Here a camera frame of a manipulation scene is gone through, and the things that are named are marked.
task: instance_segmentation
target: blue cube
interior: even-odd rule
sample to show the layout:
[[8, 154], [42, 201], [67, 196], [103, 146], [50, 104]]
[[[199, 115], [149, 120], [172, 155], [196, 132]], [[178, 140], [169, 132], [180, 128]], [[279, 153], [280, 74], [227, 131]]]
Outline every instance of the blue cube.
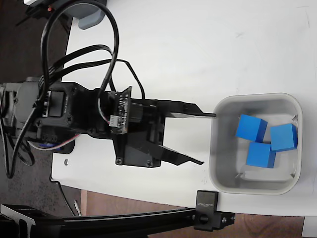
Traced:
[[294, 150], [297, 148], [297, 131], [293, 124], [271, 127], [271, 144], [273, 151]]
[[254, 142], [263, 142], [266, 126], [265, 120], [242, 114], [236, 136]]
[[251, 142], [247, 157], [247, 165], [273, 168], [276, 152], [271, 150], [270, 144]]

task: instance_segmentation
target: wooden floor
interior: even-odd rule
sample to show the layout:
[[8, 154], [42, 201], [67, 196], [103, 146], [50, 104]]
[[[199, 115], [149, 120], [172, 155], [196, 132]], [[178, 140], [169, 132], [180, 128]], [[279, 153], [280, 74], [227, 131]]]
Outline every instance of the wooden floor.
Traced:
[[[164, 211], [177, 207], [82, 192], [82, 212], [87, 216]], [[235, 224], [213, 233], [184, 228], [151, 235], [152, 238], [300, 238], [304, 218], [237, 214]]]

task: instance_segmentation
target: gray plastic bin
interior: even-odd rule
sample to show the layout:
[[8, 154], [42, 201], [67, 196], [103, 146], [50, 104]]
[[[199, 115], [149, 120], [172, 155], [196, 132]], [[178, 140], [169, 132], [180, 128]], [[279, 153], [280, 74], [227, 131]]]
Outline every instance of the gray plastic bin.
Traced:
[[[232, 96], [215, 108], [211, 125], [210, 177], [217, 189], [227, 193], [280, 195], [296, 184], [302, 161], [303, 112], [297, 100], [286, 93]], [[273, 169], [247, 166], [249, 141], [235, 136], [241, 114], [268, 122], [264, 142], [270, 142], [270, 127], [292, 123], [297, 127], [297, 150], [276, 153]]]

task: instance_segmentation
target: white table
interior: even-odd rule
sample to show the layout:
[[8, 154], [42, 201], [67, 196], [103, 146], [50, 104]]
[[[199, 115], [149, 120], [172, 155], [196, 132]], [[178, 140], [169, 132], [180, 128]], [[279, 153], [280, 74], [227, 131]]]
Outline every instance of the white table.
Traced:
[[[303, 161], [298, 183], [281, 196], [219, 195], [218, 210], [317, 216], [317, 1], [314, 0], [110, 0], [120, 33], [119, 57], [131, 62], [147, 98], [196, 103], [212, 112], [237, 94], [285, 92], [304, 114]], [[82, 31], [74, 20], [67, 53], [92, 44], [112, 47], [109, 21]], [[108, 58], [91, 53], [71, 64]], [[107, 66], [74, 72], [63, 81], [100, 87]], [[117, 90], [133, 86], [116, 65]], [[54, 154], [53, 178], [80, 189], [184, 207], [196, 191], [216, 190], [209, 178], [210, 119], [169, 119], [164, 144], [205, 163], [146, 169], [116, 166], [112, 141], [87, 135], [69, 155]]]

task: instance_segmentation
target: cable connector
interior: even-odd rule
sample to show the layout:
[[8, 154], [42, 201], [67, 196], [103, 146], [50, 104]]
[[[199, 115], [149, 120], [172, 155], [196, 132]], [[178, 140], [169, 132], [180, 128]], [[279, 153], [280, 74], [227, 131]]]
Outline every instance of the cable connector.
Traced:
[[111, 126], [111, 127], [119, 127], [118, 119], [119, 119], [118, 116], [111, 115], [110, 116], [109, 126]]

